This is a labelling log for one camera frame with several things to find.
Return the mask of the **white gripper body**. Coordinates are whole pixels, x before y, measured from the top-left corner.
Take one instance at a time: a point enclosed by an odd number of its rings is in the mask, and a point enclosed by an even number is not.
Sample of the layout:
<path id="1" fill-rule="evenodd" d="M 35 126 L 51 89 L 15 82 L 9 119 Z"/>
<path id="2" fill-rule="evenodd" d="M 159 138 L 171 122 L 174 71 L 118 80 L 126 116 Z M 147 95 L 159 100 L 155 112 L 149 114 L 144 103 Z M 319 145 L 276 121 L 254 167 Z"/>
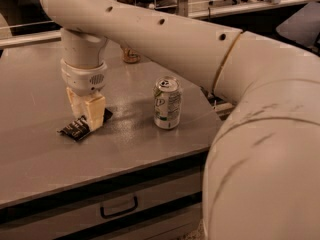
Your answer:
<path id="1" fill-rule="evenodd" d="M 105 86 L 105 73 L 107 65 L 103 62 L 100 66 L 91 69 L 81 69 L 68 65 L 61 61 L 62 78 L 74 93 L 78 96 L 86 96 L 101 91 Z"/>

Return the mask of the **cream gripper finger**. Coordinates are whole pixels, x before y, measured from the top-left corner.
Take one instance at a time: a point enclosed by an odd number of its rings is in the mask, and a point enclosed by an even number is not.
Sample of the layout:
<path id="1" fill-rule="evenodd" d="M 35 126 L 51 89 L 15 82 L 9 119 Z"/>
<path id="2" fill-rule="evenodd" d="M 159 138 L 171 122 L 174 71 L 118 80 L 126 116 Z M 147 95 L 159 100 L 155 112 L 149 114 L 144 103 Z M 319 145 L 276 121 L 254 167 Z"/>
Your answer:
<path id="1" fill-rule="evenodd" d="M 90 130 L 97 130 L 103 125 L 105 97 L 96 91 L 90 95 L 82 96 L 80 101 Z"/>
<path id="2" fill-rule="evenodd" d="M 66 88 L 66 92 L 74 117 L 79 118 L 83 116 L 84 112 L 81 97 L 74 93 L 69 87 Z"/>

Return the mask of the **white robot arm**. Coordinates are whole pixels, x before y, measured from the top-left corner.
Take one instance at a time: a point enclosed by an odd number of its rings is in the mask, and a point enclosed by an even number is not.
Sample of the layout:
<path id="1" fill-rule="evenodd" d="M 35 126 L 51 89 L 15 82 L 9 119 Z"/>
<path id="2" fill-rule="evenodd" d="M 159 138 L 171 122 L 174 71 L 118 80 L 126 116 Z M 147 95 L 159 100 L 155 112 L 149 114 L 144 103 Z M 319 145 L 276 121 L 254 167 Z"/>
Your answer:
<path id="1" fill-rule="evenodd" d="M 206 160 L 205 240 L 320 240 L 318 56 L 115 0 L 40 1 L 63 28 L 130 47 L 234 104 Z"/>

